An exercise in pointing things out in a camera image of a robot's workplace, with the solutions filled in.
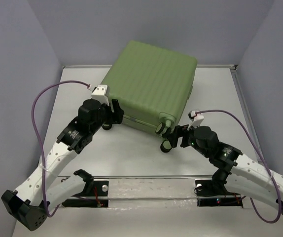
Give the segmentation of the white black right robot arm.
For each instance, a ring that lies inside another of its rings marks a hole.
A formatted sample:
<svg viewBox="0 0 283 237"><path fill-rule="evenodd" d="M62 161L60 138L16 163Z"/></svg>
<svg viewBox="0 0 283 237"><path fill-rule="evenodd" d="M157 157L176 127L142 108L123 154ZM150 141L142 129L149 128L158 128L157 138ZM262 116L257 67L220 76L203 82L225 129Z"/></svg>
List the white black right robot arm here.
<svg viewBox="0 0 283 237"><path fill-rule="evenodd" d="M188 129L177 126L170 134L164 134L172 148L192 147L217 168L212 179L202 185L198 195L212 197L226 193L239 193L261 201L281 211L283 216L283 175L249 158L239 149L219 141L208 126Z"/></svg>

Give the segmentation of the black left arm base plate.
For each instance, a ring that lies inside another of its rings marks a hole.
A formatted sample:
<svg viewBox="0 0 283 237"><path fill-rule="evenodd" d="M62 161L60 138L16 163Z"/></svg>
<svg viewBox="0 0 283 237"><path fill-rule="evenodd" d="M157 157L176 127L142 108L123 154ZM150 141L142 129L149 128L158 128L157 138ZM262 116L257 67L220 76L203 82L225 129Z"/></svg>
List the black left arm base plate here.
<svg viewBox="0 0 283 237"><path fill-rule="evenodd" d="M108 207L107 180L96 180L91 185L86 185L83 191L65 200L62 207L73 208L107 208Z"/></svg>

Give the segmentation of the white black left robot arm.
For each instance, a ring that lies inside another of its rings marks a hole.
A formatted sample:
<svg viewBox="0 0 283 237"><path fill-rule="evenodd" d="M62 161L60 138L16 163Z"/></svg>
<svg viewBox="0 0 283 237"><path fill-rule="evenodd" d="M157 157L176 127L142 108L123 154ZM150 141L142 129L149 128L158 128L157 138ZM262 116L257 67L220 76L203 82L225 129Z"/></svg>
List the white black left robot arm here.
<svg viewBox="0 0 283 237"><path fill-rule="evenodd" d="M61 171L92 142L94 134L105 124L121 124L124 111L118 100L111 104L88 99L78 115L63 129L41 164L16 189L6 190L1 200L7 212L29 231L38 229L54 213L56 207L74 195L87 195L94 177L83 169L67 180L52 186Z"/></svg>

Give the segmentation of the green suitcase blue lining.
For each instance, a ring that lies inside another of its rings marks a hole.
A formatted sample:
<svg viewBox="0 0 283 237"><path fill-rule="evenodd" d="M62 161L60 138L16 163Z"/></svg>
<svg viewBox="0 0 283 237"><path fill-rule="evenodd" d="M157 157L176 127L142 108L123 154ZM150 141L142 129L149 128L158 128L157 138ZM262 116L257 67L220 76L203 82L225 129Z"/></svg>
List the green suitcase blue lining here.
<svg viewBox="0 0 283 237"><path fill-rule="evenodd" d="M171 131L191 95L197 63L193 56L131 40L102 84L124 111L124 125L156 134L157 126L170 120Z"/></svg>

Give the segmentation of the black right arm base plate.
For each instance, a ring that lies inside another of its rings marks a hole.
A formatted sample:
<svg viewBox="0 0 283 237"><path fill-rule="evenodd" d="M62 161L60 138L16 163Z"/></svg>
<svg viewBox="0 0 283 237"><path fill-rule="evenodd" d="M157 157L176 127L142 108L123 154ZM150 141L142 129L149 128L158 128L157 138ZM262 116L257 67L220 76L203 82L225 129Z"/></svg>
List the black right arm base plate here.
<svg viewBox="0 0 283 237"><path fill-rule="evenodd" d="M240 194L231 193L210 179L196 181L193 193L197 197L198 207L243 207Z"/></svg>

